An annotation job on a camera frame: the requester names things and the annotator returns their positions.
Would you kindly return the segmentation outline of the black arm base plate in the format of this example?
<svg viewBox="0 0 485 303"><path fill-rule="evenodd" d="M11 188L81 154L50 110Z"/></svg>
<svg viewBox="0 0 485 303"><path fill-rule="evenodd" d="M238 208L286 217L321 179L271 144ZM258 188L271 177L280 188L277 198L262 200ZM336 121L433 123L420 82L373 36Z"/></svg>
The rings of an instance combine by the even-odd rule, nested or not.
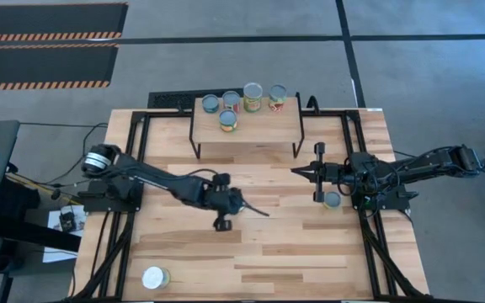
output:
<svg viewBox="0 0 485 303"><path fill-rule="evenodd" d="M77 194L85 212L137 212L141 209L143 185L128 178L94 180Z"/></svg>
<svg viewBox="0 0 485 303"><path fill-rule="evenodd" d="M404 185L394 188L386 193L360 194L352 197L354 209L363 210L408 210L410 200L418 196L416 191L407 191Z"/></svg>

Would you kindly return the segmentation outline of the black aluminium table frame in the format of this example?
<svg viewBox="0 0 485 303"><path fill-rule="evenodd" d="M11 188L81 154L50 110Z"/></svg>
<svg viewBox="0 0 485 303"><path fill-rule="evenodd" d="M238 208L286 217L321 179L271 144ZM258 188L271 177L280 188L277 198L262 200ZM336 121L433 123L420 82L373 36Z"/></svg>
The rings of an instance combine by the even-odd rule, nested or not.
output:
<svg viewBox="0 0 485 303"><path fill-rule="evenodd" d="M302 117L305 140L298 157L291 146L276 144L209 145L197 157L190 122L167 110L117 109L105 140L171 173L229 173L250 205L269 217L245 210L231 231L217 232L214 212L181 205L148 186L135 215L88 216L75 296L66 303L368 300L388 291L391 275L364 241L350 198L328 209L313 201L313 185L291 172L313 159L319 141L330 162L342 162L346 140L355 136L351 120ZM168 270L166 287L142 285L152 266Z"/></svg>

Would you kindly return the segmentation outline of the black desk leg frame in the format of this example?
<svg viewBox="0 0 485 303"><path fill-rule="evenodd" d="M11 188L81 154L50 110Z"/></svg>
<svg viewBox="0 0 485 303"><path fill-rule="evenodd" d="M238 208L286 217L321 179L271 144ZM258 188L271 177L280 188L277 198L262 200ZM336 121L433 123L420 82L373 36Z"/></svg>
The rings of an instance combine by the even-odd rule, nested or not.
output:
<svg viewBox="0 0 485 303"><path fill-rule="evenodd" d="M76 253L81 237L26 220L27 212L39 206L37 189L3 179L0 183L0 237Z"/></svg>

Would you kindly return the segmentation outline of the wooden shelf black metal legs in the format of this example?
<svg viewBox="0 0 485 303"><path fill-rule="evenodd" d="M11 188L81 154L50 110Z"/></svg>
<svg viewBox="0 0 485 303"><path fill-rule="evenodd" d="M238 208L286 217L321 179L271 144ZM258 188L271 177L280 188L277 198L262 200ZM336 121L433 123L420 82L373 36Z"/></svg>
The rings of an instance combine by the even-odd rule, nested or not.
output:
<svg viewBox="0 0 485 303"><path fill-rule="evenodd" d="M237 128L232 132L221 130L219 114L203 110L202 98L195 100L191 111L189 141L194 153L200 157L201 147L210 144L244 145L291 145L293 157L298 157L305 140L302 122L300 96L289 97L281 111L265 108L249 113L245 110L237 114Z"/></svg>

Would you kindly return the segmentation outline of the short squat tin can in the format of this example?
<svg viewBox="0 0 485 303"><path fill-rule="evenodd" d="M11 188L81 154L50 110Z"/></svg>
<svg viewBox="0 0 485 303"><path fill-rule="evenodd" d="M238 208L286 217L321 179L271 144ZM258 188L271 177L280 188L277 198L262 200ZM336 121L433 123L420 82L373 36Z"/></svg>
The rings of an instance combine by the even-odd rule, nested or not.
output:
<svg viewBox="0 0 485 303"><path fill-rule="evenodd" d="M214 114L220 108L220 101L215 94L207 94L202 98L202 107L206 113Z"/></svg>

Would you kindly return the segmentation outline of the tall can yellow-green label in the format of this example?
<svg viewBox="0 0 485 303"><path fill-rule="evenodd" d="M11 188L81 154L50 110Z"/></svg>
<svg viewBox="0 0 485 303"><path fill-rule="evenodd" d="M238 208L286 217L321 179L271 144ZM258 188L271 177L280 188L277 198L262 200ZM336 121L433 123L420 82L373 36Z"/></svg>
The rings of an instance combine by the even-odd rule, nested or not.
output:
<svg viewBox="0 0 485 303"><path fill-rule="evenodd" d="M247 112L253 113L261 109L263 88L256 82L249 82L243 87L243 105Z"/></svg>

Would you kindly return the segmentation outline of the can orange green label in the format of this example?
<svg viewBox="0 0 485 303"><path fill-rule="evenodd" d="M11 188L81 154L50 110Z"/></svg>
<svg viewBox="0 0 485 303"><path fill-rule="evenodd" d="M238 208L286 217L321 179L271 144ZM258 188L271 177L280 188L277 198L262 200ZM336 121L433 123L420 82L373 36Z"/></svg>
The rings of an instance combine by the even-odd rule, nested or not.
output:
<svg viewBox="0 0 485 303"><path fill-rule="evenodd" d="M222 110L219 114L219 122L222 131L232 132L237 128L237 114L230 109Z"/></svg>

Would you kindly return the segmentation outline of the small black device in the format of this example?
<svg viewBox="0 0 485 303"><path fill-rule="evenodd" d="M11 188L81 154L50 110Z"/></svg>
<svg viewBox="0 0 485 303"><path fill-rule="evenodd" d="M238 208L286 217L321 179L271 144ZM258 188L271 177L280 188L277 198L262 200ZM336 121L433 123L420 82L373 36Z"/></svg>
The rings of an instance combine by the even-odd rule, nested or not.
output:
<svg viewBox="0 0 485 303"><path fill-rule="evenodd" d="M60 213L59 221L63 232L73 232L77 229L75 215L72 212Z"/></svg>

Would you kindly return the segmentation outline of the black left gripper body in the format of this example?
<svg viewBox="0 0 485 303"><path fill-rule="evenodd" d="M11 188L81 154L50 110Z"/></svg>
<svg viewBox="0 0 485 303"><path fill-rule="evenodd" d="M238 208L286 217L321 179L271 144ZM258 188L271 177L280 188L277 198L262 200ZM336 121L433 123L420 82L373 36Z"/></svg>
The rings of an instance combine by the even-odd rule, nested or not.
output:
<svg viewBox="0 0 485 303"><path fill-rule="evenodd" d="M242 190L231 188L231 176L228 173L218 173L212 177L212 185L205 190L204 206L214 210L217 217L213 222L216 231L230 231L232 222L226 220L226 215L237 215L244 205Z"/></svg>

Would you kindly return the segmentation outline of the black mat orange hazard stripes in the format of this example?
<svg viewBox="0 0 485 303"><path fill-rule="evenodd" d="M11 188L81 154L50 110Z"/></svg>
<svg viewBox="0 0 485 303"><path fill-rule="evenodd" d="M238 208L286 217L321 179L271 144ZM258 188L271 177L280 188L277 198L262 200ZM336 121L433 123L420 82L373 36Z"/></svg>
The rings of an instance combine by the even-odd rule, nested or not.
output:
<svg viewBox="0 0 485 303"><path fill-rule="evenodd" d="M128 3L0 5L0 41L114 39Z"/></svg>
<svg viewBox="0 0 485 303"><path fill-rule="evenodd" d="M0 90L106 88L117 44L0 46Z"/></svg>

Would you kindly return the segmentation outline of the white-lidded can yellow-green label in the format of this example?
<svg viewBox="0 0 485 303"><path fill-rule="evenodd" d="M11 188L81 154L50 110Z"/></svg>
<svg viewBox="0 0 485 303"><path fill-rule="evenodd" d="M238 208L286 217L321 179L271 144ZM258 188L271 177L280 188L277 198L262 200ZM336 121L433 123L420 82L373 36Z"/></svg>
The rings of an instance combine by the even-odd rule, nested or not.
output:
<svg viewBox="0 0 485 303"><path fill-rule="evenodd" d="M149 290L159 290L170 282L170 273L167 269L157 266L147 268L142 276L142 285Z"/></svg>

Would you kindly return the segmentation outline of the mixed vegetables can white label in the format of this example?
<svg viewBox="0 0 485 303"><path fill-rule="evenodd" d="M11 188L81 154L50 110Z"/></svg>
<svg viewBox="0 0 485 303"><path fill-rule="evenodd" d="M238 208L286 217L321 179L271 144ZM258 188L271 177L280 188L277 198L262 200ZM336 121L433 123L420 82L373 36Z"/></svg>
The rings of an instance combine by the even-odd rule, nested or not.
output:
<svg viewBox="0 0 485 303"><path fill-rule="evenodd" d="M281 84L273 85L269 90L269 108L274 112L281 111L287 99L287 89Z"/></svg>

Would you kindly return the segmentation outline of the black floor tape strip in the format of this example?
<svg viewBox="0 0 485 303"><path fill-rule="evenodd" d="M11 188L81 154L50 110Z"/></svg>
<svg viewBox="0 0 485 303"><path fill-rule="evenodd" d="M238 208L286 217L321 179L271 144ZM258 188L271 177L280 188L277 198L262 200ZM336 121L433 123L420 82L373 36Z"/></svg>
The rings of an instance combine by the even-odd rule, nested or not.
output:
<svg viewBox="0 0 485 303"><path fill-rule="evenodd" d="M349 22L345 11L344 1L335 0L335 3L337 7L337 12L338 12L338 20L342 31L342 40L344 43L345 55L348 62L349 74L351 77L351 82L354 90L355 104L358 108L365 108L366 107L365 96L361 85L360 73L357 66L357 61L355 58L353 41L351 39L351 35L349 32Z"/></svg>

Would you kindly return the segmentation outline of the white paper sheet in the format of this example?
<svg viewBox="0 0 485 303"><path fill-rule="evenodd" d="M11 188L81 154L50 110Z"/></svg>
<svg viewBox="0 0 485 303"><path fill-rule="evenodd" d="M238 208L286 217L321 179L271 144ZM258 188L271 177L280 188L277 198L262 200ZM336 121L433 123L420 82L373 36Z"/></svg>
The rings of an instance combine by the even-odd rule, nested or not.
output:
<svg viewBox="0 0 485 303"><path fill-rule="evenodd" d="M71 231L71 234L74 236L82 237L83 236L83 228L85 225L85 221L87 216L83 210L82 205L73 205L73 206L64 206L60 210L53 210L49 213L48 216L48 227L54 230L62 231L61 223L59 216L61 214L66 213L73 213L74 214L74 222L76 224L76 229ZM52 247L45 247L42 257L43 263L54 263L60 262L68 259L75 259L77 257L76 252L61 250L58 248Z"/></svg>

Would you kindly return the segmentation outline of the short can yellow label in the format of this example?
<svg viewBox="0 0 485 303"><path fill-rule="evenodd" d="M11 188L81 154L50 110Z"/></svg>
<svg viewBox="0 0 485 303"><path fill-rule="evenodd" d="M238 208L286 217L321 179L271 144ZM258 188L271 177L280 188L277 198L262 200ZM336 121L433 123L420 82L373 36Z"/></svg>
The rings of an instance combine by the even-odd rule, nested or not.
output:
<svg viewBox="0 0 485 303"><path fill-rule="evenodd" d="M324 195L324 201L322 202L323 206L328 209L337 208L341 205L342 197L337 192L327 192Z"/></svg>

